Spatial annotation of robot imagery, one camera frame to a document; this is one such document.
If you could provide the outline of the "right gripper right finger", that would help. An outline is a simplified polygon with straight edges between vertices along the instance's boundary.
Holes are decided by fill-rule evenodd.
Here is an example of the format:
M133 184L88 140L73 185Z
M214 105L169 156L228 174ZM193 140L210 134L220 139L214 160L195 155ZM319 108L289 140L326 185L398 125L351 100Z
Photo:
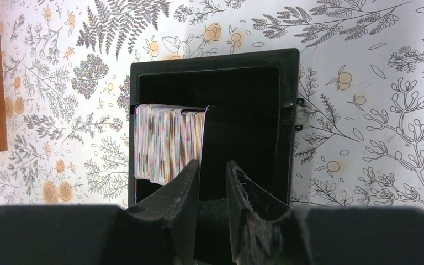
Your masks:
M226 165L230 245L236 264L296 264L294 210L254 182L239 164Z

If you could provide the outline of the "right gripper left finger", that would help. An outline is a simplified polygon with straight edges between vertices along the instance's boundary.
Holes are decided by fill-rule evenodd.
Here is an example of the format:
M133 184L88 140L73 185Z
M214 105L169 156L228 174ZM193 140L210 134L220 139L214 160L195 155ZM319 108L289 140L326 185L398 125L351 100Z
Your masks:
M135 264L192 264L198 214L199 160L127 208L134 218Z

